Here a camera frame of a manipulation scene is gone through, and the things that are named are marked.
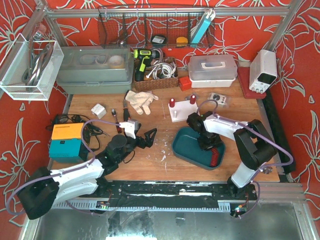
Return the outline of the orange black handled screwdriver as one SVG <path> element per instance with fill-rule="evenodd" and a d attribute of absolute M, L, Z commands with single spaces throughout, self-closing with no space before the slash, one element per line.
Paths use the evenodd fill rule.
<path fill-rule="evenodd" d="M 127 122 L 131 118 L 130 112 L 128 110 L 127 101 L 123 100 L 123 121 Z"/>

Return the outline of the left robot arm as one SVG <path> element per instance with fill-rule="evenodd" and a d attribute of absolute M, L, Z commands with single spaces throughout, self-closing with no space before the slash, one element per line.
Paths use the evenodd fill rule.
<path fill-rule="evenodd" d="M 45 215 L 53 205 L 70 199 L 103 192 L 107 187 L 106 175 L 124 163 L 136 148 L 151 148 L 157 129 L 134 138 L 115 135 L 106 148 L 95 158 L 71 167 L 49 170 L 38 168 L 17 192 L 18 199 L 30 220 Z"/>

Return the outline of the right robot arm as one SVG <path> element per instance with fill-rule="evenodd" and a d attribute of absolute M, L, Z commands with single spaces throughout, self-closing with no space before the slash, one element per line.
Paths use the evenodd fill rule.
<path fill-rule="evenodd" d="M 202 150 L 207 151 L 220 146 L 220 136 L 235 141 L 241 163 L 227 180 L 228 192 L 233 198 L 245 191 L 260 167 L 278 152 L 266 128 L 257 119 L 237 122 L 208 111 L 202 115 L 197 112 L 191 113 L 186 122 L 199 134 L 197 142 Z"/>

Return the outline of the bagged white control box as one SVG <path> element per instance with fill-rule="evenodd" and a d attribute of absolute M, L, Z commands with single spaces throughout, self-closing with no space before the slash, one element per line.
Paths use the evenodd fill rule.
<path fill-rule="evenodd" d="M 209 94 L 208 100 L 215 100 L 219 106 L 227 107 L 230 102 L 230 97 L 227 95 L 212 92 Z"/>

